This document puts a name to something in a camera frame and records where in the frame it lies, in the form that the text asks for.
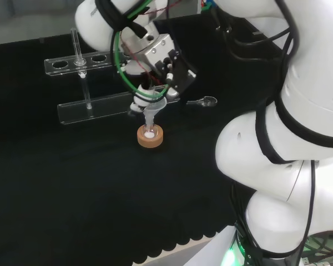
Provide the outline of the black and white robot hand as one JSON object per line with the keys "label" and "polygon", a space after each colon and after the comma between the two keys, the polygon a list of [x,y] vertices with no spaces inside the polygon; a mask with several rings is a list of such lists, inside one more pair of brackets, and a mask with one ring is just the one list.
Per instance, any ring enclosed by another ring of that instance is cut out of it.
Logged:
{"label": "black and white robot hand", "polygon": [[132,60],[124,74],[134,86],[133,101],[129,107],[133,114],[141,114],[147,107],[163,100],[177,99],[196,79],[194,69],[175,49],[166,58],[157,61],[155,69]]}

